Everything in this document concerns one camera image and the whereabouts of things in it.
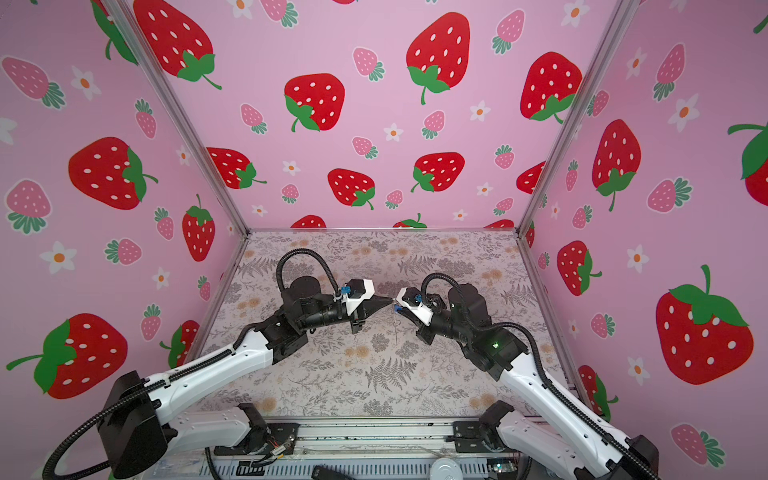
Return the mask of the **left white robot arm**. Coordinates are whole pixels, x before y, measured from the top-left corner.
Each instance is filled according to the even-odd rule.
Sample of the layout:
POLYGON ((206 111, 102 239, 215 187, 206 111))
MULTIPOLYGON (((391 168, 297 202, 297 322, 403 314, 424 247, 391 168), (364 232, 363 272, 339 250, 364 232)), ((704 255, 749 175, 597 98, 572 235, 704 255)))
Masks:
POLYGON ((114 384, 109 413, 97 426, 115 479, 129 479, 167 455, 213 448, 229 454, 271 456, 278 444, 269 425, 249 403, 197 415, 189 407, 240 377, 269 368, 297 352, 311 331, 347 323, 359 332, 389 306, 370 280, 353 279, 336 294, 303 276, 281 293, 282 305, 267 319, 248 324, 237 339, 181 367, 141 378, 135 372, 114 384))

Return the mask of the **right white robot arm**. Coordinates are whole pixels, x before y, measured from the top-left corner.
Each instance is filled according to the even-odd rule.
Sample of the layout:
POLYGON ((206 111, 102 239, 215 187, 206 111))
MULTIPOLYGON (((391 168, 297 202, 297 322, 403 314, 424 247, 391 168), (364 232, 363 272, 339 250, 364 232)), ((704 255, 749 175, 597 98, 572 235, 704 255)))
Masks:
POLYGON ((424 343, 437 336, 455 341, 467 360, 522 398, 547 424, 533 424, 498 402, 481 418, 488 443, 517 450, 561 479, 657 478, 655 445, 612 426, 548 374, 531 332, 514 322, 493 322, 474 286, 453 284, 446 299, 408 287, 398 294, 397 304, 424 343))

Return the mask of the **white round disc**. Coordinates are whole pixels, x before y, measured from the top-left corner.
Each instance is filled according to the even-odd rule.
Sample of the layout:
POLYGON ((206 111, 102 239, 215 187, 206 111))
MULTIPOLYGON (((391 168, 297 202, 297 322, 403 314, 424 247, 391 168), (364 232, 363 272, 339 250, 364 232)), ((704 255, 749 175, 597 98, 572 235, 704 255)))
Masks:
POLYGON ((463 480, 461 466, 450 458, 440 458, 430 467, 429 480, 463 480))

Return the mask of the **black device on base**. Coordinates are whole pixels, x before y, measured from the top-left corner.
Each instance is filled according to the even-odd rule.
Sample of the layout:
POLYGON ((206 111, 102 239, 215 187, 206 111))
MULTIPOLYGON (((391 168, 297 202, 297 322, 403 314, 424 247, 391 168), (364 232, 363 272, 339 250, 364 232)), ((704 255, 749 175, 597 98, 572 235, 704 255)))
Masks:
POLYGON ((317 465, 311 473, 312 480, 354 480, 353 477, 342 472, 332 470, 326 466, 317 465))

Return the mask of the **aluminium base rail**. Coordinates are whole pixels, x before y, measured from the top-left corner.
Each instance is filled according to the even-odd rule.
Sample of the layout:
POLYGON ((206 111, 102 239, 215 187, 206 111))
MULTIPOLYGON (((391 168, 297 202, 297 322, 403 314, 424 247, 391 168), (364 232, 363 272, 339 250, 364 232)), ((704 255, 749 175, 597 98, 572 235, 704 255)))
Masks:
POLYGON ((456 461, 464 479, 525 479, 535 465, 523 453, 488 443, 476 418, 278 419, 252 453, 215 447, 216 472, 226 479, 311 479, 322 465, 354 479, 428 479, 440 458, 456 461))

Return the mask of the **silver frame post left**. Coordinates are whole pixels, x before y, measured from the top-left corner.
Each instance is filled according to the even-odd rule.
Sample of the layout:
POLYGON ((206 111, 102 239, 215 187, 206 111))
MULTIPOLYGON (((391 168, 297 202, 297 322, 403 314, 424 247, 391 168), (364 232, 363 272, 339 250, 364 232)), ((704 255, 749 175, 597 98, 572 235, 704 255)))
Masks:
POLYGON ((247 237, 250 229, 220 178, 208 151, 186 114, 183 104, 169 83, 166 72, 161 68, 151 51, 149 43, 141 33, 133 15, 132 1, 106 0, 104 4, 113 15, 117 28, 134 53, 139 66, 144 71, 149 83, 163 104, 167 115, 174 124, 185 146, 194 157, 199 170, 232 222, 234 229, 239 236, 247 237))

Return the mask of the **silver frame post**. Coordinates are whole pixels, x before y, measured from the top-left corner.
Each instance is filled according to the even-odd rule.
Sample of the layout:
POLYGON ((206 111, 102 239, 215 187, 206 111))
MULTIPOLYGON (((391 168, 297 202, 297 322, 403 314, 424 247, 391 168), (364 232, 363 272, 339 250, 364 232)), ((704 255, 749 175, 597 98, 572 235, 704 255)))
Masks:
POLYGON ((104 4, 113 15, 117 28, 134 53, 139 66, 144 71, 149 83, 163 104, 167 115, 174 124, 185 146, 194 157, 199 170, 232 222, 234 229, 239 236, 247 237, 250 229, 220 178, 208 151, 186 114, 183 104, 169 83, 166 72, 161 68, 151 51, 149 43, 141 33, 133 15, 132 1, 106 0, 104 4))
POLYGON ((517 227, 517 236, 522 239, 527 233, 530 224, 534 221, 536 213, 542 203, 552 178, 556 174, 559 164, 562 162, 570 143, 574 139, 577 128, 581 125, 586 113, 588 101, 599 87, 605 72, 610 65, 616 50, 626 34, 632 19, 639 8, 639 1, 618 1, 613 13, 609 17, 605 32, 597 44, 591 63, 586 70, 579 93, 572 106, 568 109, 568 115, 564 120, 559 133, 555 137, 550 155, 547 158, 542 174, 534 189, 533 196, 525 214, 517 227))

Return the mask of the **silver frame post right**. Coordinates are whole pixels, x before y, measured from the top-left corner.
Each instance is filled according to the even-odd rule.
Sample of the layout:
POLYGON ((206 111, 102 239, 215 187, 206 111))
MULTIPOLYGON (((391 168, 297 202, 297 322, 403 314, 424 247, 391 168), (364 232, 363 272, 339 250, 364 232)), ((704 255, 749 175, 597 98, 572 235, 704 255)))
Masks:
POLYGON ((591 63, 586 70, 579 93, 572 106, 568 109, 568 115, 564 120, 559 133, 555 137, 550 155, 547 158, 542 174, 534 189, 533 196, 525 214, 517 227, 517 236, 522 239, 527 233, 530 224, 534 221, 536 213, 542 203, 552 178, 556 174, 559 164, 562 162, 570 143, 574 139, 577 128, 581 125, 586 113, 588 101, 599 87, 605 72, 610 65, 616 50, 626 34, 632 19, 639 8, 639 1, 618 1, 613 13, 609 17, 605 32, 597 44, 591 63))

